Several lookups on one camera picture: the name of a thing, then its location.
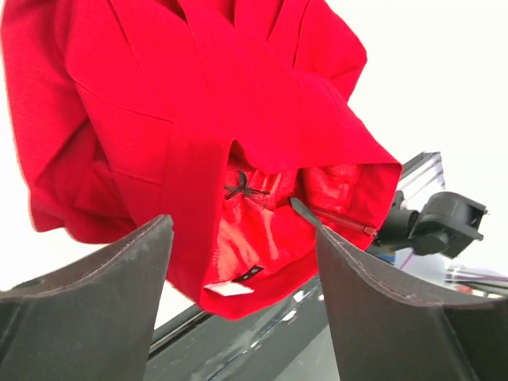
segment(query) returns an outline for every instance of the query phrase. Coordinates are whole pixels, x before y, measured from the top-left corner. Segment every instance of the zipper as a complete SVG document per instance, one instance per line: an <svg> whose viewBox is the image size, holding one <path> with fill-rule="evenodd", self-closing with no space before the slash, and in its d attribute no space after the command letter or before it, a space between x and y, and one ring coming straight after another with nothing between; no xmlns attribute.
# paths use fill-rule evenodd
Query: zipper
<svg viewBox="0 0 508 381"><path fill-rule="evenodd" d="M327 221L333 222L337 225L343 226L345 228L355 230L357 232L365 233L370 237L375 237L378 233L378 229L367 226L364 224L361 224L357 221L353 221L350 218L347 218L345 216L341 216L339 214L335 214L332 212L329 212L328 210L323 210L322 208L319 208L317 206L310 206L310 209L321 218L324 218Z"/></svg>

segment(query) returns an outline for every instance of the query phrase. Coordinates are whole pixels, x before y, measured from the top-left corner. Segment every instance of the red jacket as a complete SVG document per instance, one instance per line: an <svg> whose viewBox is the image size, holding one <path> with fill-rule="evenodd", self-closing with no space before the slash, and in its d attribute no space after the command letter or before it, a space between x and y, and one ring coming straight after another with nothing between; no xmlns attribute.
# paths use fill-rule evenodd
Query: red jacket
<svg viewBox="0 0 508 381"><path fill-rule="evenodd" d="M323 0L6 0L2 44L36 229L107 243L170 214L168 279L205 310L317 273L289 197L360 248L387 215L401 166L346 104L366 55ZM253 267L251 294L204 287Z"/></svg>

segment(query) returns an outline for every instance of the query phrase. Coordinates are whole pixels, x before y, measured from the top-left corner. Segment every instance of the white background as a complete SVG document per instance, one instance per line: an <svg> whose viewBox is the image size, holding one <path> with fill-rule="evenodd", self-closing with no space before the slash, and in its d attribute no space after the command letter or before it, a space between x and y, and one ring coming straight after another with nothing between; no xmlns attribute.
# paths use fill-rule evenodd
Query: white background
<svg viewBox="0 0 508 381"><path fill-rule="evenodd" d="M508 271L508 2L330 0L330 4L368 51L352 108L401 161L425 149L443 152L448 189L487 204L491 211L481 228L484 242L473 244L464 257ZM74 242L63 230L33 231L4 86L0 179L0 289L94 250ZM166 287L159 322L189 304Z"/></svg>

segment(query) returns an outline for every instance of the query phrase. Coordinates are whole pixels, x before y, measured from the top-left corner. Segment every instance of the red fabric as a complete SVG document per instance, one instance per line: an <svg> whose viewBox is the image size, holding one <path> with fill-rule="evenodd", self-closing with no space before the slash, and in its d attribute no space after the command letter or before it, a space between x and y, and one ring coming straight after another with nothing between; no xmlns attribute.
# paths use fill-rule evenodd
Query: red fabric
<svg viewBox="0 0 508 381"><path fill-rule="evenodd" d="M108 243L170 214L168 279L205 310L317 273L289 197L360 248L387 215L401 166L346 104L366 54L323 0L6 0L2 44L35 228ZM226 200L239 169L269 194ZM203 288L254 265L252 294Z"/></svg>

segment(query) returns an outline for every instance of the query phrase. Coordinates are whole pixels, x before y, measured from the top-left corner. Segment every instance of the black tag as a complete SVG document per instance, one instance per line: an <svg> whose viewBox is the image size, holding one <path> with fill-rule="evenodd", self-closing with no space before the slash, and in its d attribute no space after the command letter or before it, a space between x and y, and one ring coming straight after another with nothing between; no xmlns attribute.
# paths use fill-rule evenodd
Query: black tag
<svg viewBox="0 0 508 381"><path fill-rule="evenodd" d="M259 274L260 272L262 272L262 270L264 270L264 267L254 266L253 268L251 268L249 271L247 271L242 276L239 276L238 278L233 279L233 281L238 282L238 283L244 282L247 279L251 279L254 275Z"/></svg>

